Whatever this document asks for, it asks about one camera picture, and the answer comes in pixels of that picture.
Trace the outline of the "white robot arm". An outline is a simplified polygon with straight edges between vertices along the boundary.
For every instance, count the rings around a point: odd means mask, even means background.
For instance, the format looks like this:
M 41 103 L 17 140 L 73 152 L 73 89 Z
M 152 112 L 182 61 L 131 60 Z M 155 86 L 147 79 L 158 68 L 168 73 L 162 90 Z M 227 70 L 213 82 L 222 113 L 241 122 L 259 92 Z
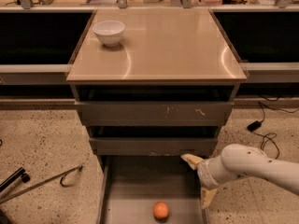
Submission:
M 204 160 L 193 154 L 181 158 L 199 176 L 202 209 L 211 205 L 221 185 L 247 177 L 261 178 L 299 195 L 299 164 L 269 158 L 257 147 L 231 144 L 214 158 Z

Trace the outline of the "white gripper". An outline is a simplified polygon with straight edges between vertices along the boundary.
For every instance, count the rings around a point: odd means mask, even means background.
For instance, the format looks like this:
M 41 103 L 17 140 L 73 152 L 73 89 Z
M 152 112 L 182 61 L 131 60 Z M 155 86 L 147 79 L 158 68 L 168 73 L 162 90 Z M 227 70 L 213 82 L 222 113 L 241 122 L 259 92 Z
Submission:
M 201 208 L 208 208 L 217 193 L 216 188 L 223 183 L 221 159 L 211 158 L 204 160 L 193 154 L 183 154 L 181 158 L 193 170 L 197 170 L 201 185 L 203 186 L 201 187 Z

